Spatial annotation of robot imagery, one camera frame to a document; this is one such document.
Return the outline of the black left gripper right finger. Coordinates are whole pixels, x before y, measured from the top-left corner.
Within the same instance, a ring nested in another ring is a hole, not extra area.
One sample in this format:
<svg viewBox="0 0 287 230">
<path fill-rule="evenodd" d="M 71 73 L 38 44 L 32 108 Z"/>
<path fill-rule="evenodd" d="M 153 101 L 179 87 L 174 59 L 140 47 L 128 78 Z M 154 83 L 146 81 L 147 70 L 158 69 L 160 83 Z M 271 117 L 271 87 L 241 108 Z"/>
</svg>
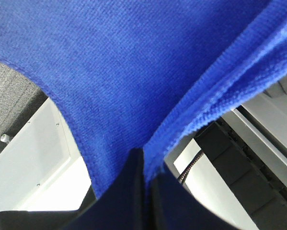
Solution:
<svg viewBox="0 0 287 230">
<path fill-rule="evenodd" d="M 235 230 L 204 207 L 169 171 L 151 183 L 151 219 L 155 230 Z"/>
</svg>

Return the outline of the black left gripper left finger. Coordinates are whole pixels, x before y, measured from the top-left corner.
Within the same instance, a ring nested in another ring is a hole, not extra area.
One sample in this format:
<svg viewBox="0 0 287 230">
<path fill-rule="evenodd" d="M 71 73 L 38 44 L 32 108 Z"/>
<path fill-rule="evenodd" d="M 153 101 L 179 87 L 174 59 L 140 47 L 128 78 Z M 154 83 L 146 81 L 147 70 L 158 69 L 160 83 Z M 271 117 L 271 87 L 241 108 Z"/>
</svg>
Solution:
<svg viewBox="0 0 287 230">
<path fill-rule="evenodd" d="M 142 230 L 143 150 L 132 149 L 108 190 L 77 211 L 1 211 L 0 230 Z"/>
</svg>

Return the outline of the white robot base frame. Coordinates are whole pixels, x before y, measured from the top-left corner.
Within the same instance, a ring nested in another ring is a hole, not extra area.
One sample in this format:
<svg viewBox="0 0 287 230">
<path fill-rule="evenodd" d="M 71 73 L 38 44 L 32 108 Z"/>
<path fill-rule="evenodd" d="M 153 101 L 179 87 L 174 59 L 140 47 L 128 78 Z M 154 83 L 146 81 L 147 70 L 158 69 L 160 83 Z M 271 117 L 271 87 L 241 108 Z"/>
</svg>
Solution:
<svg viewBox="0 0 287 230">
<path fill-rule="evenodd" d="M 90 186 L 73 135 L 47 99 L 0 153 L 0 212 L 77 210 Z"/>
</svg>

